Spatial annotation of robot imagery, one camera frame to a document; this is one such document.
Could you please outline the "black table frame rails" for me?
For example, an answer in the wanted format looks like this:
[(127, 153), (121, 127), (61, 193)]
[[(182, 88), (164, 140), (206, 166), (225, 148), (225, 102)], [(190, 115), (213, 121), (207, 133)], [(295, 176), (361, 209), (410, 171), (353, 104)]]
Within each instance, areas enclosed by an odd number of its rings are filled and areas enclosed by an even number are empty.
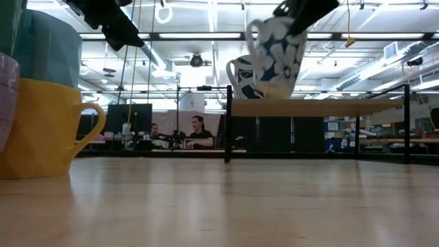
[(384, 153), (274, 153), (274, 152), (245, 152), (236, 150), (231, 154), (224, 150), (82, 150), (76, 155), (78, 158), (117, 157), (117, 158), (221, 158), (221, 159), (326, 159), (326, 160), (359, 160), (404, 164), (403, 154)]

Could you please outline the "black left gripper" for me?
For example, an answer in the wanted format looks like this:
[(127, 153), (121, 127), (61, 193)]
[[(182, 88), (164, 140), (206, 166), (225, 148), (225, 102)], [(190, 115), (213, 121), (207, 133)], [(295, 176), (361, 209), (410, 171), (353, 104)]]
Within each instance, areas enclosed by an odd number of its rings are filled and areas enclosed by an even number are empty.
[(64, 0), (94, 30), (102, 26), (102, 33), (110, 47), (119, 51), (124, 45), (142, 47), (144, 41), (138, 36), (139, 31), (132, 21), (123, 13), (121, 7), (132, 0)]

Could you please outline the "black partition panel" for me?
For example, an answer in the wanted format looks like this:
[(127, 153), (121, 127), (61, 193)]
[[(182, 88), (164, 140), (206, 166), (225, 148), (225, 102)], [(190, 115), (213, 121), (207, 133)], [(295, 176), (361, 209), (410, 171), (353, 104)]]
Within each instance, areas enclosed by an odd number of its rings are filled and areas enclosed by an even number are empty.
[(233, 117), (233, 147), (247, 152), (323, 153), (321, 117)]

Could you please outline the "blue mug white flower print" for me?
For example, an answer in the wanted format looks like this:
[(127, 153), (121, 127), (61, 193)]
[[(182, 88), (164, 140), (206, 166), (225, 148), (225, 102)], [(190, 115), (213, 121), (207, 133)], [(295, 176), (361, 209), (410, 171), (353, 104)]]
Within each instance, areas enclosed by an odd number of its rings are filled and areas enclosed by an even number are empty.
[(294, 19), (255, 19), (246, 28), (256, 90), (266, 99), (289, 99), (295, 89), (307, 45), (308, 31), (291, 34)]

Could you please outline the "yellow faceted mug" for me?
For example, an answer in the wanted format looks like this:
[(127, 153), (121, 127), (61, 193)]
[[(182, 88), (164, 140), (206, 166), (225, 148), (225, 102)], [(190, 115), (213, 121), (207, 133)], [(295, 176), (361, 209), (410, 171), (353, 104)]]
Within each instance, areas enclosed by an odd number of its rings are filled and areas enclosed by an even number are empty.
[[(80, 141), (76, 135), (83, 110), (98, 114), (96, 126)], [(0, 152), (0, 179), (42, 178), (69, 173), (75, 156), (104, 128), (106, 114), (84, 103), (74, 88), (21, 79), (12, 129)]]

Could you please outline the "lilac mug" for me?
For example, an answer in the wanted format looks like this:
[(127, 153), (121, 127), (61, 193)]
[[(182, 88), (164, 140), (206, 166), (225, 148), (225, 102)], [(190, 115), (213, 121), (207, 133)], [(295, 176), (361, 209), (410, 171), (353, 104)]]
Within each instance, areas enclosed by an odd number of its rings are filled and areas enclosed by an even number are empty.
[(2, 153), (14, 120), (20, 84), (20, 65), (0, 52), (0, 153)]

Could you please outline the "white ceiling air vent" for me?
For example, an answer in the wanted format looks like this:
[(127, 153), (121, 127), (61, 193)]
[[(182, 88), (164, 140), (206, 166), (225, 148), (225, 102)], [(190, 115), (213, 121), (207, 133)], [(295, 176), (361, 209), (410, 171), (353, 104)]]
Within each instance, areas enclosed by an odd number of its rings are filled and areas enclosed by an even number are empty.
[(383, 54), (384, 54), (384, 58), (386, 60), (389, 60), (389, 59), (397, 57), (398, 54), (399, 54), (398, 42), (395, 41), (393, 43), (390, 43), (386, 47), (384, 47), (383, 48)]

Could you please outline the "silver ceiling duct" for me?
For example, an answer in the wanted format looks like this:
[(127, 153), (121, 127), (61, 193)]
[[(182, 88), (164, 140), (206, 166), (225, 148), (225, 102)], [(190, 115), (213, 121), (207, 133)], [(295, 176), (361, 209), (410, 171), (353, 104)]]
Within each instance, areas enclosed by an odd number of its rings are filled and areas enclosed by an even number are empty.
[(144, 42), (141, 51), (148, 59), (150, 67), (153, 70), (153, 77), (166, 80), (177, 78), (178, 74), (174, 71), (174, 63), (170, 60), (163, 60), (148, 42)]

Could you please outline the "pink partition board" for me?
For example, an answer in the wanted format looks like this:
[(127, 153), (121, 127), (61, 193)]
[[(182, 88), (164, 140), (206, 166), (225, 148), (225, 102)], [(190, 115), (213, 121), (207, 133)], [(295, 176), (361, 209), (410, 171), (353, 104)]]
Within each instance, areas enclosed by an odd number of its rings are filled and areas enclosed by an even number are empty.
[(190, 110), (168, 110), (166, 112), (153, 112), (152, 123), (158, 125), (161, 134), (172, 134), (175, 130), (189, 136), (194, 132), (192, 117), (201, 116), (204, 119), (204, 127), (215, 137), (219, 130), (221, 114), (206, 114)]

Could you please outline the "blue mug white leaf print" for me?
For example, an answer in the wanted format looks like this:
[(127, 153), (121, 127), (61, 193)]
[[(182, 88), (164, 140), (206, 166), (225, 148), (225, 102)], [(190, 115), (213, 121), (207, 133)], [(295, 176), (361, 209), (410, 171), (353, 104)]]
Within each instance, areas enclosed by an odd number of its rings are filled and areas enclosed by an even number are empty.
[(256, 90), (251, 56), (244, 55), (226, 64), (226, 73), (237, 99), (263, 99), (263, 93)]

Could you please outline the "person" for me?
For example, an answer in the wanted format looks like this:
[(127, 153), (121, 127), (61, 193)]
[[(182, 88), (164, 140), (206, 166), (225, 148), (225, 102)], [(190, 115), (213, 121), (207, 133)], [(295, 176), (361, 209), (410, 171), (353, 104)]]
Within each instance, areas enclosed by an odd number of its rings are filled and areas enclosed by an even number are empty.
[(186, 147), (193, 150), (210, 150), (214, 148), (213, 135), (205, 129), (204, 118), (196, 115), (191, 119), (193, 132), (189, 135), (190, 141)]
[(148, 132), (148, 139), (149, 140), (155, 140), (160, 138), (160, 133), (158, 130), (158, 125), (156, 123), (151, 124), (150, 131)]

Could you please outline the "wooden top metal workbench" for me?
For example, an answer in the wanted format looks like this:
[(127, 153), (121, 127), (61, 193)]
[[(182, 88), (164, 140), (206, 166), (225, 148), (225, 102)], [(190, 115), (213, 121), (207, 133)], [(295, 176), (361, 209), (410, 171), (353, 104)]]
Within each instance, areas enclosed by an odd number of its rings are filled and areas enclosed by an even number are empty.
[[(399, 144), (400, 147), (405, 147), (404, 139), (362, 139), (359, 141), (360, 145), (386, 145), (392, 146)], [(410, 146), (418, 146), (427, 148), (428, 154), (439, 154), (439, 139), (410, 139)]]

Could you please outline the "wooden shelf riser black legs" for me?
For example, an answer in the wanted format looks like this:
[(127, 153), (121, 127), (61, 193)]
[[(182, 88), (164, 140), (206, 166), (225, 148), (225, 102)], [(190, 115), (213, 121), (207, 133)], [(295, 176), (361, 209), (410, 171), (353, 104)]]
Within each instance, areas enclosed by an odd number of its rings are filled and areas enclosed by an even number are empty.
[[(404, 100), (378, 99), (392, 91), (403, 89)], [(355, 117), (355, 151), (354, 157), (359, 157), (359, 118), (371, 115), (380, 110), (387, 110), (403, 106), (404, 125), (404, 153), (403, 162), (409, 164), (410, 154), (410, 86), (402, 84), (394, 88), (374, 92), (367, 99), (233, 99), (232, 87), (227, 86), (226, 95), (226, 137), (224, 162), (229, 163), (232, 158), (232, 117)]]

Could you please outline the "light blue faceted mug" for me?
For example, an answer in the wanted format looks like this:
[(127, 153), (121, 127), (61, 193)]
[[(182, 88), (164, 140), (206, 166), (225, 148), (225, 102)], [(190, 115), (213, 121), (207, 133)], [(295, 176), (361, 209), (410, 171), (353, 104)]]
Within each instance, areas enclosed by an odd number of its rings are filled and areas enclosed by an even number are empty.
[(78, 86), (82, 39), (68, 23), (36, 10), (24, 10), (13, 51), (21, 77)]

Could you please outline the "white cylindrical container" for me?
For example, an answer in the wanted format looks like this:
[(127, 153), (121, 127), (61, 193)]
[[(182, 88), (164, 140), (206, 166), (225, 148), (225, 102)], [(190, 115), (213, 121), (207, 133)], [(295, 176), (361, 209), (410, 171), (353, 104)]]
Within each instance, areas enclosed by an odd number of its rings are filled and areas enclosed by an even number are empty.
[(185, 93), (179, 98), (179, 110), (204, 112), (205, 97), (201, 93)]

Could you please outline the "black overhead rig frame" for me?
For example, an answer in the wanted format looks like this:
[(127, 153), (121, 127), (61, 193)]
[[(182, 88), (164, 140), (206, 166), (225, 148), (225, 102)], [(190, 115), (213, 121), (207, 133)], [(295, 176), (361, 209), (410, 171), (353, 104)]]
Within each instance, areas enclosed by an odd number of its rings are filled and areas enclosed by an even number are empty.
[[(245, 40), (243, 32), (199, 32), (199, 33), (140, 33), (140, 39), (144, 41), (173, 41), (173, 40)], [(439, 41), (439, 32), (355, 32), (351, 34), (343, 32), (309, 32), (307, 38), (311, 41), (343, 41), (351, 37), (358, 41)]]

